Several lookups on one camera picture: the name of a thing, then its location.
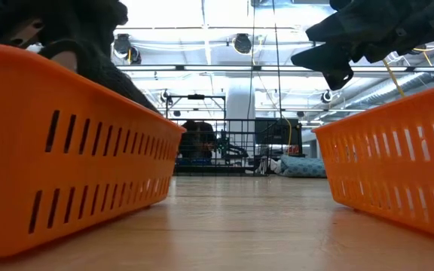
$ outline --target hardwood floor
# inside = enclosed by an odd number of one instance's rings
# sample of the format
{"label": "hardwood floor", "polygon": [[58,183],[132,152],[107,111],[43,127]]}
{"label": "hardwood floor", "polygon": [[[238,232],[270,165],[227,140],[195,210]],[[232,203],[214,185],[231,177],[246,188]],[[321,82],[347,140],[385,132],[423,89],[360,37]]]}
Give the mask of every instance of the hardwood floor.
{"label": "hardwood floor", "polygon": [[326,180],[176,178],[168,199],[0,270],[434,270],[434,238],[340,206]]}

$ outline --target metal cage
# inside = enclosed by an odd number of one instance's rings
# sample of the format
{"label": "metal cage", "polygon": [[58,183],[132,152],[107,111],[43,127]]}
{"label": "metal cage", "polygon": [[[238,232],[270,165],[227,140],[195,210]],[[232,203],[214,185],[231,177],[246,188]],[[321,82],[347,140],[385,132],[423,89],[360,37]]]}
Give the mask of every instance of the metal cage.
{"label": "metal cage", "polygon": [[301,124],[284,119],[171,119],[182,136],[174,175],[268,175],[270,159],[303,157]]}

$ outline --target orange plastic basket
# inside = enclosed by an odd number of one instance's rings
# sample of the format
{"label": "orange plastic basket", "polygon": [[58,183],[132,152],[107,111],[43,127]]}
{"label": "orange plastic basket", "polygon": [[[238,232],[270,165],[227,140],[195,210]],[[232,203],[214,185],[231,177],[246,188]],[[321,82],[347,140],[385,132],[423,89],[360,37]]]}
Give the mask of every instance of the orange plastic basket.
{"label": "orange plastic basket", "polygon": [[0,257],[165,199],[183,131],[0,46]]}
{"label": "orange plastic basket", "polygon": [[434,234],[434,89],[315,133],[336,202]]}

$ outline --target blue bean bag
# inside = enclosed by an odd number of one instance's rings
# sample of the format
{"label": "blue bean bag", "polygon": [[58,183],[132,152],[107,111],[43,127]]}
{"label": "blue bean bag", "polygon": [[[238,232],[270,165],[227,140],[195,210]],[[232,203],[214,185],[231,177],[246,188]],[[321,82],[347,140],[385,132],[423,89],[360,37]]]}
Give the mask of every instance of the blue bean bag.
{"label": "blue bean bag", "polygon": [[324,162],[317,158],[290,157],[280,158],[280,174],[296,178],[327,178]]}

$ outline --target ductwork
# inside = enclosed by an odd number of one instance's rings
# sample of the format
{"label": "ductwork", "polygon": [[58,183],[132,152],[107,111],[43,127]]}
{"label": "ductwork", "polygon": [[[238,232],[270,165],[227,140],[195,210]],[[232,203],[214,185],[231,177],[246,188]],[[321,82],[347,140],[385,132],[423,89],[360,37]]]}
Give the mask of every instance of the ductwork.
{"label": "ductwork", "polygon": [[[423,62],[420,64],[420,66],[426,66],[426,65],[429,65],[429,63]],[[406,75],[398,79],[398,84],[406,93],[410,90],[414,90],[418,87],[423,86],[423,84],[428,84],[432,80],[433,77],[430,73],[418,72],[411,75]],[[397,93],[398,93],[398,89],[396,88],[396,85],[393,83],[393,80],[389,79],[354,96],[352,99],[347,100],[346,102],[342,102],[339,105],[334,106],[333,108],[344,109],[354,105],[358,105],[359,103],[375,104],[375,103],[386,101],[394,97]],[[329,113],[319,114],[316,116],[316,119],[325,117],[327,115],[329,115]]]}

